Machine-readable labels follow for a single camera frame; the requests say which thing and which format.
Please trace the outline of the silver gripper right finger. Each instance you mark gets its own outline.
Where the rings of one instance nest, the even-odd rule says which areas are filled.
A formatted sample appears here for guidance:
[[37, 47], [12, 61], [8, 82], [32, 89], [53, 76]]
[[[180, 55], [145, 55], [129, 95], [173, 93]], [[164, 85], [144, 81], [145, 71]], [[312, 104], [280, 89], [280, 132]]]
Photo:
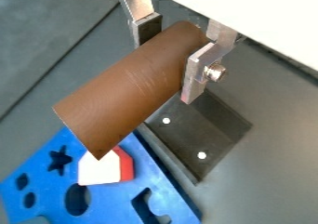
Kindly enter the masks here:
[[203, 93], [208, 81], [217, 82], [226, 75], [221, 58], [246, 39], [238, 31], [209, 19], [205, 29], [209, 42], [188, 57], [181, 89], [181, 101], [189, 104]]

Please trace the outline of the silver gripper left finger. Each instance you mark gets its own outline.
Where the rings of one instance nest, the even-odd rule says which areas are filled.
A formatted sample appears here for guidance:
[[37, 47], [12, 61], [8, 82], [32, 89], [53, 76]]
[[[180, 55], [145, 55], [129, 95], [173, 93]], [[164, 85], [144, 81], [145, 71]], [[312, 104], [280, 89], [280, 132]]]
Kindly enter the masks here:
[[133, 46], [141, 46], [161, 32], [163, 16], [155, 12], [151, 0], [119, 0], [128, 18]]

